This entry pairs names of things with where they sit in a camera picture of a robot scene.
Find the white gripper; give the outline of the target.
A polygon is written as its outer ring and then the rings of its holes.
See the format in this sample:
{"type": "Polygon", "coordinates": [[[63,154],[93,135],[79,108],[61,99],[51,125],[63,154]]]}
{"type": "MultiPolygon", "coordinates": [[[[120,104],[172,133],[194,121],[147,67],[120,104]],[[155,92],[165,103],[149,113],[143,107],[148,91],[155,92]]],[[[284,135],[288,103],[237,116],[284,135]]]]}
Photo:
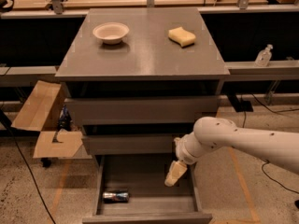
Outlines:
{"type": "Polygon", "coordinates": [[[172,161],[170,165],[164,181],[168,187],[173,187],[187,172],[186,164],[193,165],[198,162],[200,154],[200,143],[193,133],[174,138],[174,146],[178,161],[172,161]]]}

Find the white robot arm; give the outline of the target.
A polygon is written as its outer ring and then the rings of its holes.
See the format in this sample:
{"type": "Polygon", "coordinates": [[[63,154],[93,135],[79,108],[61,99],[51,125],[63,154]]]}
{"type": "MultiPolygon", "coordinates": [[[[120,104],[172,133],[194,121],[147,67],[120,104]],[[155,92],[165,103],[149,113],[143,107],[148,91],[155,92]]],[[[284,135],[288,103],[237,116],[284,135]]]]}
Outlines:
{"type": "Polygon", "coordinates": [[[193,130],[175,139],[177,160],[172,161],[164,184],[174,186],[207,153],[221,147],[233,147],[251,156],[299,174],[299,134],[237,127],[228,119],[203,117],[193,130]]]}

